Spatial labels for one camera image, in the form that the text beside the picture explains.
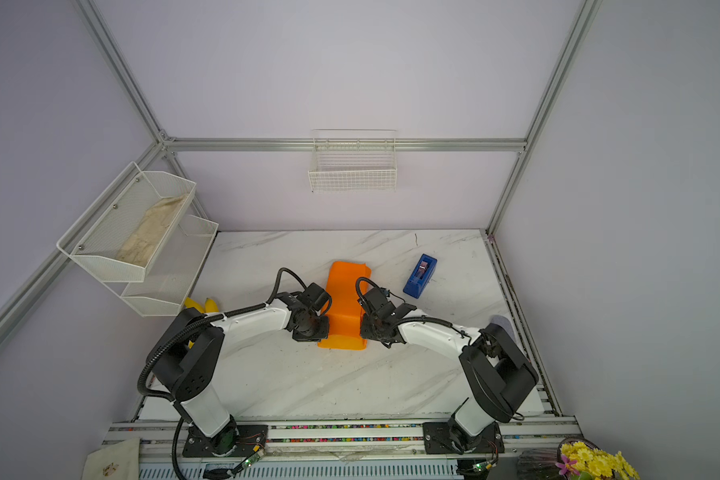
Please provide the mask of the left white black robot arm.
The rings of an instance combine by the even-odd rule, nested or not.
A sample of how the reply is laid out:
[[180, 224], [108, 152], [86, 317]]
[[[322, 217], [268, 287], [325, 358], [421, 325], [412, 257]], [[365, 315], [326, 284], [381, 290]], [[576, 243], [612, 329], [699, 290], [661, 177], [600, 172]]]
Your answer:
[[330, 294], [312, 283], [301, 292], [277, 293], [268, 302], [228, 312], [187, 308], [148, 354], [137, 390], [170, 402], [208, 439], [230, 436], [236, 432], [234, 417], [212, 386], [224, 348], [280, 331], [297, 342], [319, 342], [328, 337], [331, 306]]

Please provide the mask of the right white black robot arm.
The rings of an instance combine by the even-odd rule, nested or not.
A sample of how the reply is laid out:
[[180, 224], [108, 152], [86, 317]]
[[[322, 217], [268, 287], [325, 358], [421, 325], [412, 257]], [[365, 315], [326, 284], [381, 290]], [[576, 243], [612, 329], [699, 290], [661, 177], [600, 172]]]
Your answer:
[[520, 408], [536, 389], [539, 374], [504, 328], [504, 317], [494, 315], [482, 328], [466, 327], [406, 302], [396, 305], [391, 292], [377, 285], [357, 295], [362, 338], [386, 347], [420, 346], [460, 365], [471, 395], [438, 425], [446, 451], [472, 453], [498, 424], [524, 418]]

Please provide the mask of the blue tape dispenser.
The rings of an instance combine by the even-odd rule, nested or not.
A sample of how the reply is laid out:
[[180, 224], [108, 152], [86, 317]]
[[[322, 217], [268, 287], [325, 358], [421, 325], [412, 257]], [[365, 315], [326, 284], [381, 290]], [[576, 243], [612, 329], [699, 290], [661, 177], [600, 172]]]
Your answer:
[[437, 259], [427, 254], [422, 254], [416, 266], [413, 268], [403, 292], [413, 298], [420, 298], [429, 281], [431, 280], [437, 266]]

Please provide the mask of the yellow banana right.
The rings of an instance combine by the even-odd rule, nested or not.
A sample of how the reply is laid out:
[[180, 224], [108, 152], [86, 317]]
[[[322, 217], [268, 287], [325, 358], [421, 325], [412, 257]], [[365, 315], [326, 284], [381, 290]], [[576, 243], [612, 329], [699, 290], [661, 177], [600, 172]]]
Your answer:
[[218, 304], [212, 298], [205, 300], [204, 309], [207, 314], [217, 314], [220, 312]]

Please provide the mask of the yellow banana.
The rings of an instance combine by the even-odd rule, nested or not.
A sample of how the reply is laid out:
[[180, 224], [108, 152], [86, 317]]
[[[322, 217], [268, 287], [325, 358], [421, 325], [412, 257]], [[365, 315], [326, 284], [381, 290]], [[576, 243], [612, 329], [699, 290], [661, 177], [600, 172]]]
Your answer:
[[195, 300], [191, 299], [191, 298], [186, 298], [186, 299], [184, 300], [184, 307], [185, 307], [185, 308], [193, 308], [193, 309], [197, 310], [197, 311], [200, 312], [200, 313], [204, 313], [204, 312], [205, 312], [204, 306], [201, 305], [200, 303], [196, 302]]
[[207, 314], [217, 314], [220, 312], [218, 304], [212, 298], [205, 300], [204, 309]]

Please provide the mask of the grey round object on table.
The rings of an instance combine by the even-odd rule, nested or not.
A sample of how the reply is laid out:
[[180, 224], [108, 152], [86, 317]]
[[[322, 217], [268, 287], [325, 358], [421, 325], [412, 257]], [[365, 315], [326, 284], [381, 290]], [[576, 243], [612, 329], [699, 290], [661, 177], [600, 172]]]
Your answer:
[[491, 323], [503, 328], [511, 338], [516, 338], [513, 324], [507, 317], [502, 315], [492, 315]]

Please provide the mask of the yellow banana left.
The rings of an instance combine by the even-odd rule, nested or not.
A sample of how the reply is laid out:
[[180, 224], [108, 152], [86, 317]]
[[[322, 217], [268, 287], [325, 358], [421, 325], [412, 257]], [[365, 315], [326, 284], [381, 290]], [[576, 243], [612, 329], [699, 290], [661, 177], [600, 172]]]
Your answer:
[[204, 313], [204, 312], [205, 312], [204, 306], [201, 305], [200, 303], [196, 302], [195, 300], [191, 299], [191, 298], [186, 298], [186, 299], [184, 300], [184, 307], [185, 307], [185, 308], [193, 308], [193, 309], [197, 310], [197, 311], [200, 312], [200, 313]]

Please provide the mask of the beige cloth in basket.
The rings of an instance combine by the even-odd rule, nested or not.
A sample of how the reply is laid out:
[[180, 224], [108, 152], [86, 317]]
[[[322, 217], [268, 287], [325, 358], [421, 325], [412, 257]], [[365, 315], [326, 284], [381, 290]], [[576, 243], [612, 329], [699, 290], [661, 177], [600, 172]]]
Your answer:
[[187, 195], [162, 198], [144, 214], [136, 230], [124, 242], [116, 259], [146, 267]]

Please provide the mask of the beige cloth bag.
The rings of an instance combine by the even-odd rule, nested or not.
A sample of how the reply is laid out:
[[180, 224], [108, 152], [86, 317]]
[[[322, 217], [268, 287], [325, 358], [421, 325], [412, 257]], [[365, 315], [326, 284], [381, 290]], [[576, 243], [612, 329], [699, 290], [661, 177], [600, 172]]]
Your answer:
[[138, 480], [140, 440], [133, 438], [101, 448], [86, 458], [82, 480]]

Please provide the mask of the yellow flower bouquet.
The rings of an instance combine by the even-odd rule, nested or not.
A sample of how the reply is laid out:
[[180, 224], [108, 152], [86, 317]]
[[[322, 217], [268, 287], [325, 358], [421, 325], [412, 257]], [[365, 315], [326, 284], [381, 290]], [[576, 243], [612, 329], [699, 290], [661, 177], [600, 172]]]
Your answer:
[[555, 466], [565, 479], [640, 479], [621, 452], [610, 454], [581, 440], [564, 442]]

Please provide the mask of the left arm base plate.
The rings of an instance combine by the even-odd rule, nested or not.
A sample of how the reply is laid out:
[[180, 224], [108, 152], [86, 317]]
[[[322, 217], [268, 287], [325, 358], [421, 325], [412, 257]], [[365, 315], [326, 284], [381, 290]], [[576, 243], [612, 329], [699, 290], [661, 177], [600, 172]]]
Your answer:
[[214, 437], [205, 436], [196, 426], [188, 428], [187, 440], [182, 450], [184, 458], [245, 458], [257, 450], [263, 450], [269, 427], [265, 424], [225, 427]]

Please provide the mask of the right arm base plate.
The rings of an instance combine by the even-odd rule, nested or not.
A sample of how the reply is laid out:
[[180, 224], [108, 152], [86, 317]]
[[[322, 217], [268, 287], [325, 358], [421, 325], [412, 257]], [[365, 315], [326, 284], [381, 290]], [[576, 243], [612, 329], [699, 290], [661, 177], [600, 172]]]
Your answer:
[[427, 454], [501, 454], [505, 451], [503, 437], [496, 422], [480, 433], [470, 434], [455, 422], [425, 422], [422, 425]]

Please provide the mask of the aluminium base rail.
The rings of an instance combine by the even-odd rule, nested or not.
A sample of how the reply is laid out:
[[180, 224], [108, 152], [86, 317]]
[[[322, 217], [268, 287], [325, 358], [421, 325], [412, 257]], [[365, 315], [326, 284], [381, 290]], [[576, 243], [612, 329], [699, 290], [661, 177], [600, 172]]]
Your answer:
[[456, 452], [444, 425], [433, 419], [241, 422], [230, 454], [211, 453], [188, 426], [173, 421], [114, 423], [102, 442], [139, 446], [145, 479], [173, 477], [179, 463], [188, 479], [230, 472], [248, 457], [239, 478], [454, 478], [459, 467], [496, 466], [536, 449], [554, 449], [582, 431], [572, 417], [542, 415], [488, 428], [477, 447]]

